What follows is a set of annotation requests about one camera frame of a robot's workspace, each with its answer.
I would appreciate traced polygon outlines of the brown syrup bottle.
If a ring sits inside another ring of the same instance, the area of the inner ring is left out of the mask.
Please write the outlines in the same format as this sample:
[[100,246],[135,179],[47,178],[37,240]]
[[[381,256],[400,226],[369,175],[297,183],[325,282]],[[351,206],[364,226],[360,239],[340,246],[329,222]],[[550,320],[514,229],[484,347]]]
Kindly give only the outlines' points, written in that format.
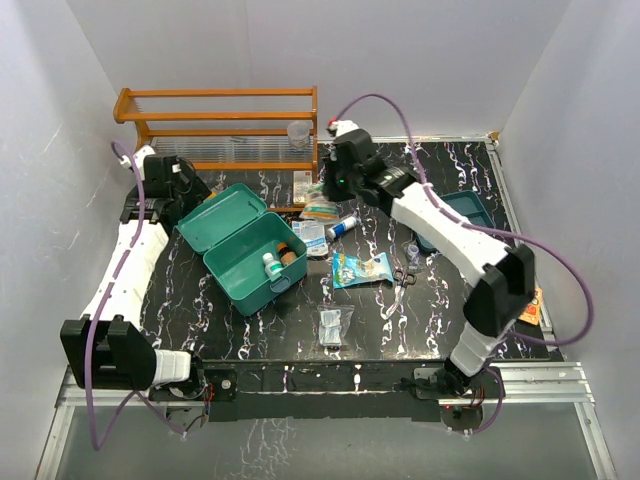
[[281,242],[277,245],[277,253],[283,266],[293,264],[298,258],[296,252],[285,242]]

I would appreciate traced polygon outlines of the teal medicine kit box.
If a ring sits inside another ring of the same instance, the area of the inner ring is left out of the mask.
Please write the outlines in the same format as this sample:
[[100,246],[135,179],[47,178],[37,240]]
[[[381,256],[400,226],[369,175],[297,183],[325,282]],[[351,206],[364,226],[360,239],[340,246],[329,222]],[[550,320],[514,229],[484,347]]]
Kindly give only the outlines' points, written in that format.
[[[177,230],[203,257],[219,287],[244,316],[256,313],[307,273],[304,242],[244,184],[234,184],[205,200],[178,222]],[[270,252],[279,259],[281,242],[298,258],[270,280],[262,255]]]

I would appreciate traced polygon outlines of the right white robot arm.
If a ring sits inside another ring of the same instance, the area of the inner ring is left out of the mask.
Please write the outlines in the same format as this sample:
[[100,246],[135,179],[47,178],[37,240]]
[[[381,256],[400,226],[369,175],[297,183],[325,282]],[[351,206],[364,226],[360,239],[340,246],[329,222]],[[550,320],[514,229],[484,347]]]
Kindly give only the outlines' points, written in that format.
[[325,162],[323,194],[333,202],[359,198],[427,239],[472,290],[466,324],[445,362],[447,388],[466,397],[507,329],[534,297],[535,256],[477,230],[445,204],[417,172],[388,165],[371,136],[351,121],[331,122],[333,149]]

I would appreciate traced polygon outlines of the white blue mask packet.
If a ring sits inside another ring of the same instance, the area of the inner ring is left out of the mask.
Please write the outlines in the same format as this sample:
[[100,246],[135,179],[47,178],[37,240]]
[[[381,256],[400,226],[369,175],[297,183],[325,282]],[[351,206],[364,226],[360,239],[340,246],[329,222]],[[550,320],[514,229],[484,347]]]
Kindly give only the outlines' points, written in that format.
[[293,221],[294,233],[304,242],[307,256],[310,258],[325,257],[329,253],[325,228],[314,220]]

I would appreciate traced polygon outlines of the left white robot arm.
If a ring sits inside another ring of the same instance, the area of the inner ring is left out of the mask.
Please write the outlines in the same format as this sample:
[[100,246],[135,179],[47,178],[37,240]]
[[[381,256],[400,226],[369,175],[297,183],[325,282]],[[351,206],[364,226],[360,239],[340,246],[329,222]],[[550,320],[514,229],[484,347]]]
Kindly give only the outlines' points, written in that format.
[[137,169],[141,184],[125,199],[118,239],[91,302],[67,320],[60,339],[81,388],[144,391],[171,384],[186,399],[206,387],[203,370],[184,351],[156,349],[141,332],[145,294],[178,222],[211,191],[195,169],[175,155],[145,145],[121,163]]

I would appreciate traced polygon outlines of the blue white spray can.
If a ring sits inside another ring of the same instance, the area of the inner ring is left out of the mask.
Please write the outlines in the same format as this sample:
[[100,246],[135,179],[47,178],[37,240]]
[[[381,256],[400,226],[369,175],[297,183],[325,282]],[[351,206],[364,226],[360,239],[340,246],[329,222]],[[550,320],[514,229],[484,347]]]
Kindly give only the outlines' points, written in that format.
[[334,241],[342,237],[346,232],[355,228],[359,223],[359,218],[356,215],[350,215],[342,219],[339,223],[328,228],[326,235],[331,241]]

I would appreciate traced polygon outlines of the white green pill bottle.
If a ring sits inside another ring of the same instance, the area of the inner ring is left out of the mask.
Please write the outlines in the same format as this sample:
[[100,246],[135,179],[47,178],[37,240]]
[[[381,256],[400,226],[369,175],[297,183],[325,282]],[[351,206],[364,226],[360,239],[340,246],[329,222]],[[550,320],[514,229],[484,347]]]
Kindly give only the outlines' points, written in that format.
[[283,265],[281,261],[279,259],[276,259],[272,253],[264,253],[262,255],[262,260],[264,263],[265,273],[270,280],[275,279],[278,275],[281,274]]

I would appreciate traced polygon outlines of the bandage roll packet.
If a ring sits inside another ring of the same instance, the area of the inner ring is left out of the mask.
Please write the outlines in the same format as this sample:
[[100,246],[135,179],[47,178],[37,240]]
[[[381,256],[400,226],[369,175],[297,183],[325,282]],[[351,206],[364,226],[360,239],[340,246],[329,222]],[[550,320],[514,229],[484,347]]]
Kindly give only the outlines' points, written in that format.
[[303,220],[313,220],[320,223],[337,222],[339,211],[334,202],[328,200],[323,192],[324,184],[312,184],[304,196],[304,207],[300,213]]

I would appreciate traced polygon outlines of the teal divided tray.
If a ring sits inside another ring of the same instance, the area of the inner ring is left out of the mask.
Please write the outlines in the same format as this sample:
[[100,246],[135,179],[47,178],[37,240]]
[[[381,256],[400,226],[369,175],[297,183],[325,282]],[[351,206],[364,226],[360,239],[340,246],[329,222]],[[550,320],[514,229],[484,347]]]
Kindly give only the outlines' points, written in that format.
[[440,199],[457,213],[465,216],[472,224],[488,228],[495,227],[492,218],[475,192],[471,190],[459,191],[443,195]]

